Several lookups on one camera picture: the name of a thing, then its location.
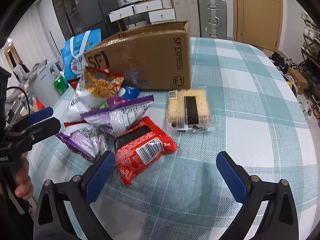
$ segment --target barcode label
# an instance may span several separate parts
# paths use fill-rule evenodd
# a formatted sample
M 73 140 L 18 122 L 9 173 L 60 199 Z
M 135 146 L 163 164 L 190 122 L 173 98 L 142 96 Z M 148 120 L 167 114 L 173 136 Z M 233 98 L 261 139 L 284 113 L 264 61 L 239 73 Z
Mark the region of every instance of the barcode label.
M 151 162 L 159 152 L 164 151 L 163 144 L 159 138 L 154 138 L 136 149 L 137 154 L 144 164 Z
M 169 91 L 169 100 L 171 100 L 171 99 L 177 99 L 177 91 L 176 90 Z

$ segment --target checkered tablecloth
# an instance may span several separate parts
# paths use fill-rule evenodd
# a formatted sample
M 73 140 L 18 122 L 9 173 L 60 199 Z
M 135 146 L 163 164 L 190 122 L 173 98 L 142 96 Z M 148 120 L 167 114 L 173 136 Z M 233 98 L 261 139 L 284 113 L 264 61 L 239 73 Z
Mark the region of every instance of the checkered tablecloth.
M 236 203 L 216 167 L 226 150 L 249 175 L 289 181 L 299 219 L 300 238 L 310 233 L 317 203 L 317 161 L 307 122 L 295 96 L 263 52 L 250 45 L 192 38 L 192 88 L 204 87 L 215 131 L 172 133 L 179 150 L 166 155 L 124 186 L 117 171 L 91 205 L 115 239 L 219 239 L 241 204 Z M 163 127 L 167 94 L 153 94 L 147 111 Z M 72 90 L 54 109 L 64 118 Z M 56 137 L 29 152 L 30 175 L 38 199 L 42 183 L 70 180 L 90 165 Z M 266 203 L 247 235 L 254 235 Z M 67 206 L 79 237 L 85 239 Z

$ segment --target human hand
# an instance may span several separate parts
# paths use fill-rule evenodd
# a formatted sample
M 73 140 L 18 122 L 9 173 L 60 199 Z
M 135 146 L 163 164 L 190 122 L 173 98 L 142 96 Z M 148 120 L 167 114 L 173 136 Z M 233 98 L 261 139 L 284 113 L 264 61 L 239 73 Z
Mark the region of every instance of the human hand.
M 22 165 L 16 174 L 16 182 L 19 186 L 15 190 L 17 197 L 22 197 L 24 200 L 31 198 L 33 194 L 33 185 L 29 174 L 29 162 L 26 158 L 22 158 Z

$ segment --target white ribbon handle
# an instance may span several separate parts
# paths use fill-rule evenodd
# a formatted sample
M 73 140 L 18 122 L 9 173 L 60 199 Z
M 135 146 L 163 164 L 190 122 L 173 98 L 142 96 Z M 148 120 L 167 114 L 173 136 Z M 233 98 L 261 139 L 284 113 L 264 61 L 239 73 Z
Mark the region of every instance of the white ribbon handle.
M 81 43 L 81 46 L 80 46 L 80 50 L 79 50 L 79 53 L 78 55 L 74 55 L 73 54 L 73 39 L 74 37 L 72 37 L 70 39 L 70 53 L 71 55 L 74 57 L 74 58 L 77 58 L 79 57 L 79 55 L 83 54 L 84 53 L 84 49 L 85 49 L 85 46 L 87 44 L 87 41 L 88 41 L 88 38 L 89 38 L 89 34 L 90 34 L 90 31 L 86 31 L 85 34 L 84 34 L 84 37 L 82 39 L 82 43 Z

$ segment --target screw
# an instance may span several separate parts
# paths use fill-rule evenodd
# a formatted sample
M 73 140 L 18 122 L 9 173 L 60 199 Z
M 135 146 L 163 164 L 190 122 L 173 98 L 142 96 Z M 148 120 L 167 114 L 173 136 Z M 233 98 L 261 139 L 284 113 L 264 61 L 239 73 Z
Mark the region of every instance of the screw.
M 44 185 L 45 185 L 45 186 L 49 186 L 50 183 L 51 183 L 51 180 L 47 179 L 47 180 L 44 182 Z
M 81 179 L 81 176 L 80 176 L 80 175 L 75 175 L 75 176 L 73 176 L 73 178 L 72 178 L 72 180 L 73 180 L 74 182 L 79 181 L 80 179 Z
M 260 178 L 257 175 L 252 175 L 251 179 L 252 179 L 252 181 L 255 181 L 255 182 L 260 180 Z
M 285 186 L 289 184 L 289 182 L 286 179 L 281 179 L 281 183 Z

